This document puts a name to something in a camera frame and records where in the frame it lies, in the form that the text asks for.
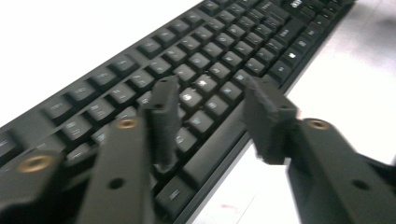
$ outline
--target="robotic claw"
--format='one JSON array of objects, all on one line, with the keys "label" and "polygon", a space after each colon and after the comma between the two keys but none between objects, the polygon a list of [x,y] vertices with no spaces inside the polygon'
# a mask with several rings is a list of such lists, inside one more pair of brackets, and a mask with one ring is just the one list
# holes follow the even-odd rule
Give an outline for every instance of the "robotic claw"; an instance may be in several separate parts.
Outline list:
[{"label": "robotic claw", "polygon": [[[175,163],[177,98],[177,79],[166,77],[141,116],[111,124],[76,223],[155,223],[149,167],[167,172]],[[297,120],[297,108],[260,78],[247,79],[244,113],[264,162],[291,159],[290,183],[303,223],[396,223],[395,167],[354,152],[323,120]],[[62,170],[63,155],[48,151],[25,153],[4,166],[0,223],[50,223]]]}]

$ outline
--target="computer keyboard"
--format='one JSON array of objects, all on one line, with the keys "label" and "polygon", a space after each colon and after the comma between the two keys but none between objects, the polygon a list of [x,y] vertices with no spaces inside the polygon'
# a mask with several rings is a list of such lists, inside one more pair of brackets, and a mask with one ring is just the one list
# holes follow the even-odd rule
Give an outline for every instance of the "computer keyboard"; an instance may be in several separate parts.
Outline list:
[{"label": "computer keyboard", "polygon": [[30,150],[66,155],[54,223],[73,223],[106,129],[136,116],[156,80],[179,79],[178,162],[153,168],[158,222],[184,223],[249,137],[246,76],[285,92],[350,4],[332,0],[213,0],[191,8],[0,129],[0,166]]}]

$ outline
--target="brass screw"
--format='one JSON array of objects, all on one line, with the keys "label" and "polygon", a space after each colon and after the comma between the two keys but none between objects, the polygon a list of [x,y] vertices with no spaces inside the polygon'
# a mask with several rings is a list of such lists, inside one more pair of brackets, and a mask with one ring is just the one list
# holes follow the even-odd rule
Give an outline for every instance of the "brass screw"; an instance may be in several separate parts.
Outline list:
[{"label": "brass screw", "polygon": [[18,171],[32,173],[47,168],[53,162],[51,156],[35,156],[20,163]]},{"label": "brass screw", "polygon": [[319,130],[328,130],[330,128],[328,123],[319,119],[309,120],[308,125],[311,126],[311,128],[319,129]]},{"label": "brass screw", "polygon": [[120,129],[130,129],[134,128],[137,125],[137,120],[135,119],[123,119],[120,120],[119,123],[117,123],[117,127]]}]

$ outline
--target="keyboard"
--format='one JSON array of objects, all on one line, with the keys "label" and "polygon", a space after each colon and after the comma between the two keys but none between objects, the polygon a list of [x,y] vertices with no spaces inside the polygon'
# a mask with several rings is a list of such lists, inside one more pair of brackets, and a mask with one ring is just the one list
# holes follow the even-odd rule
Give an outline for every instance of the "keyboard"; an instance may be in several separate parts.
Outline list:
[{"label": "keyboard", "polygon": [[0,166],[31,150],[64,153],[68,181],[53,222],[73,223],[108,123],[135,116],[156,80],[178,76],[177,167],[154,168],[151,188],[158,221],[184,223],[249,140],[246,76],[286,92],[350,8],[307,2],[200,3],[2,127]]}]

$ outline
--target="spacebar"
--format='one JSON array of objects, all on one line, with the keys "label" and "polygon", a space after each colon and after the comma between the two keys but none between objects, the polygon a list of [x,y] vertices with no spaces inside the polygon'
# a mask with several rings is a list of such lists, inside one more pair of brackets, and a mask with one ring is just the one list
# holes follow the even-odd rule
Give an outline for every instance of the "spacebar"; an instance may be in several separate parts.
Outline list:
[{"label": "spacebar", "polygon": [[221,123],[184,166],[183,171],[192,178],[195,187],[200,188],[206,182],[245,132],[245,123],[242,121],[244,102]]}]

